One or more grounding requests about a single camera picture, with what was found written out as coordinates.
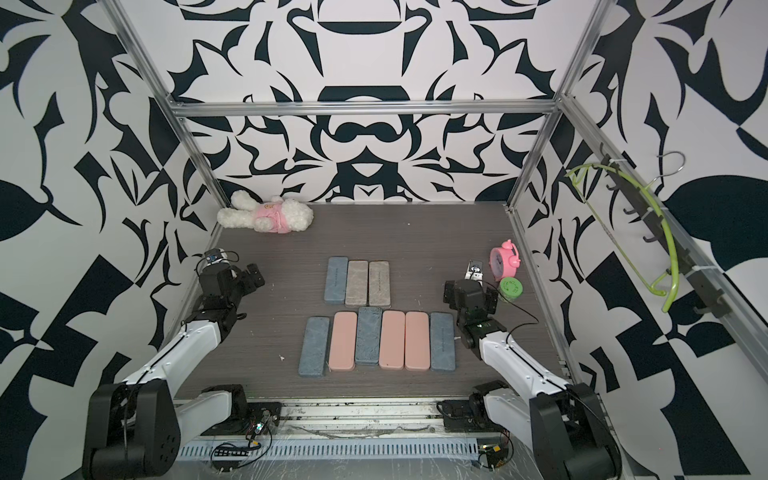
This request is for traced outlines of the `mint case with white sunglasses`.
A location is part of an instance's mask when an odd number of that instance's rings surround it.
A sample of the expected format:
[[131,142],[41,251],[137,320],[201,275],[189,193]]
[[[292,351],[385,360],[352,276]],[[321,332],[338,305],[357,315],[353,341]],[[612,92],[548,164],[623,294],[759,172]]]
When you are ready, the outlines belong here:
[[383,310],[366,306],[358,310],[355,362],[360,365],[377,365],[380,354],[380,337]]

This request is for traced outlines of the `grey-green case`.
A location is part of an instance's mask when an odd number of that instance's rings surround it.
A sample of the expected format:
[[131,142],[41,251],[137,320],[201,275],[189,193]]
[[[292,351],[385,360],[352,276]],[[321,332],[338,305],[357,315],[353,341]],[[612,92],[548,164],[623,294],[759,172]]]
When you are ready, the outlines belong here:
[[330,257],[327,263],[324,301],[330,305],[343,305],[346,299],[347,257]]

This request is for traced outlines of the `grey case with black sunglasses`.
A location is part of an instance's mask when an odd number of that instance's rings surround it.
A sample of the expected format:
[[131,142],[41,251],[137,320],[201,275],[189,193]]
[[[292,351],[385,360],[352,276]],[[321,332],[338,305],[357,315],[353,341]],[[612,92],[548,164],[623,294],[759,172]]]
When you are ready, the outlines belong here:
[[348,262],[345,304],[350,307],[368,305],[369,262],[351,260]]

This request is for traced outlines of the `pink case with red glasses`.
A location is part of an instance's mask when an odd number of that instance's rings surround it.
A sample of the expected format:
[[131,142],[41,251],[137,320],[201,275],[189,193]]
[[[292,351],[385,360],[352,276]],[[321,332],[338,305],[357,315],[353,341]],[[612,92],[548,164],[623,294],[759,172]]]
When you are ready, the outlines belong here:
[[331,335],[328,368],[332,372],[355,368],[357,314],[342,311],[335,314]]

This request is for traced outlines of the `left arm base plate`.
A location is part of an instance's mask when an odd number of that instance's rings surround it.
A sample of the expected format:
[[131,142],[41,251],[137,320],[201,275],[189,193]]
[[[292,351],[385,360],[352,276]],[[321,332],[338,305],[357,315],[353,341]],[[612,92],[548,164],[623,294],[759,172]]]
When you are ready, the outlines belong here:
[[246,406],[235,404],[231,415],[202,433],[210,436],[246,436],[256,431],[260,433],[264,425],[278,426],[281,419],[282,402],[248,402]]

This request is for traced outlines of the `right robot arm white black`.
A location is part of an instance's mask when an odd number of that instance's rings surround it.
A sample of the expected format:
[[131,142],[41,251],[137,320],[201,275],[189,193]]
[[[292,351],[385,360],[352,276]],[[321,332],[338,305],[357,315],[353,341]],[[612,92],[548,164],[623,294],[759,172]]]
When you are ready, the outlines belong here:
[[552,373],[494,318],[498,290],[481,263],[444,285],[443,301],[457,314],[464,346],[502,379],[481,385],[472,398],[482,423],[502,429],[532,453],[544,479],[619,479],[621,449],[595,392]]

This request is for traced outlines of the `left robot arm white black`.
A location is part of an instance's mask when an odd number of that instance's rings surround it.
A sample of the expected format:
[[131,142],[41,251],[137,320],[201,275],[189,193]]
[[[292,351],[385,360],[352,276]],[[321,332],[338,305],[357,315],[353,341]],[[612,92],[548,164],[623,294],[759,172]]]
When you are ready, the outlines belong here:
[[86,479],[160,477],[181,448],[212,427],[248,419],[244,389],[210,387],[177,406],[174,397],[198,364],[243,319],[242,299],[264,286],[255,264],[240,269],[228,259],[206,257],[198,275],[202,294],[174,340],[120,383],[91,396],[82,475]]

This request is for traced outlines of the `beige case with yellow glasses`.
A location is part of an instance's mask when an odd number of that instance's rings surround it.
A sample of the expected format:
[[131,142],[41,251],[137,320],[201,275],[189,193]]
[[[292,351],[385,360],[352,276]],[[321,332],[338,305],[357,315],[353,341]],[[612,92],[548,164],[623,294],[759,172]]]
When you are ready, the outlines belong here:
[[382,308],[388,308],[391,305],[390,264],[388,261],[369,263],[368,303],[370,306]]

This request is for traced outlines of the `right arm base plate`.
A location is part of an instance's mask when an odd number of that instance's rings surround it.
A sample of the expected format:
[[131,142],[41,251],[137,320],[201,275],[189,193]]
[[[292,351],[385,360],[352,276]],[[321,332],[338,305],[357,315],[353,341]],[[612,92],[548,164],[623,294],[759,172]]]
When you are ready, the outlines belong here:
[[466,400],[441,400],[436,403],[436,408],[444,430],[449,433],[501,431],[498,425],[489,420],[475,396]]

